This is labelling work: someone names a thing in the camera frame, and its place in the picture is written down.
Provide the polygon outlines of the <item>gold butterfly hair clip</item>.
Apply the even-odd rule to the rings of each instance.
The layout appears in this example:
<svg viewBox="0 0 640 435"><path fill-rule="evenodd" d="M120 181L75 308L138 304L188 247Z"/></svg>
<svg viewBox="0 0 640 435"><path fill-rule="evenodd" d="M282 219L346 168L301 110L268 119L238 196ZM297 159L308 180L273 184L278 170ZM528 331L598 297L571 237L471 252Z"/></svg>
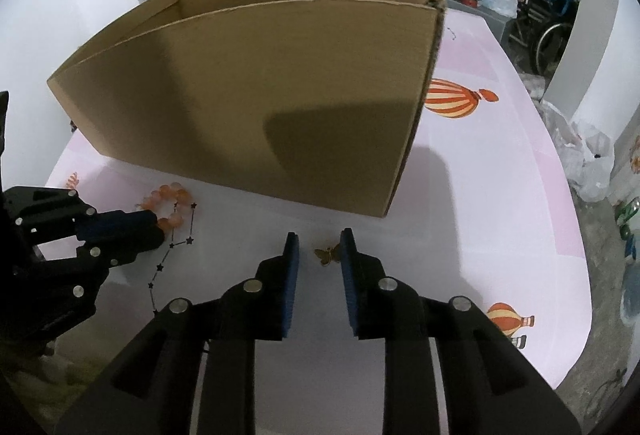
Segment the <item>gold butterfly hair clip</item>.
<svg viewBox="0 0 640 435"><path fill-rule="evenodd" d="M341 247L339 245L327 249L314 249L314 255L318 257L322 267L332 263L341 263Z"/></svg>

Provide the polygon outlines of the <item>pink balloon print tablecloth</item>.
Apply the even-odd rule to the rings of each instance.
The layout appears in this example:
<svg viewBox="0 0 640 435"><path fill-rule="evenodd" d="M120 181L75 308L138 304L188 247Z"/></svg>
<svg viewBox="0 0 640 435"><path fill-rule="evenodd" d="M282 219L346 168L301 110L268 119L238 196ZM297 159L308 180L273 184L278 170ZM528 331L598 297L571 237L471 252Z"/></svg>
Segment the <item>pink balloon print tablecloth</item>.
<svg viewBox="0 0 640 435"><path fill-rule="evenodd" d="M584 247L551 138L484 19L450 10L435 77L496 95L454 119L424 111L404 174L383 218L305 206L197 181L194 221L179 243L116 268L98 310L56 342L58 356L99 372L183 296L221 296L253 276L297 233L293 325L256 348L256 420L262 434L376 434L382 429L384 344L352 334L340 266L314 249L352 229L358 249L390 276L437 301L465 295L482 311L510 311L524 355L558 385L591 327Z"/></svg>

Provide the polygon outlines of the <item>brown cardboard box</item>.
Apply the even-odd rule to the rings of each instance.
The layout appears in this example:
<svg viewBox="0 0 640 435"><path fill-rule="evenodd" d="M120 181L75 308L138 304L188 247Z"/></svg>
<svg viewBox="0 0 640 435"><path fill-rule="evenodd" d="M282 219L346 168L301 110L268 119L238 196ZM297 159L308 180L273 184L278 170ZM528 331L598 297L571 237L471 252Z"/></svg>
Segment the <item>brown cardboard box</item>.
<svg viewBox="0 0 640 435"><path fill-rule="evenodd" d="M48 84L104 156L382 218L445 13L444 0L147 0Z"/></svg>

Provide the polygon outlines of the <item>green bottle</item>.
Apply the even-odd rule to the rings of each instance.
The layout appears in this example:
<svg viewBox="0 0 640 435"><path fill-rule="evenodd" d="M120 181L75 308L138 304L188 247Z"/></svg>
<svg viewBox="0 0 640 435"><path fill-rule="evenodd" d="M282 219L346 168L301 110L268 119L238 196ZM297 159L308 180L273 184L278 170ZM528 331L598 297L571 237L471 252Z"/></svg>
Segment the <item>green bottle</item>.
<svg viewBox="0 0 640 435"><path fill-rule="evenodd" d="M615 210L615 223L620 233L620 238L626 240L630 235L629 221L639 211L639 198L634 197L629 202L623 203Z"/></svg>

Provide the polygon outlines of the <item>wheelchair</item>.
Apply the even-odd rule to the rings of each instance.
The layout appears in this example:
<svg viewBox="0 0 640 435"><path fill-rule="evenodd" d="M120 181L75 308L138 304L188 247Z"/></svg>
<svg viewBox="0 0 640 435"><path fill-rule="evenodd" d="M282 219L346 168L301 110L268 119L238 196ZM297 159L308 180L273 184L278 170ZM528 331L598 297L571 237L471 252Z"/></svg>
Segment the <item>wheelchair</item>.
<svg viewBox="0 0 640 435"><path fill-rule="evenodd" d="M551 78L567 47L578 0L523 0L510 39L528 51L530 69Z"/></svg>

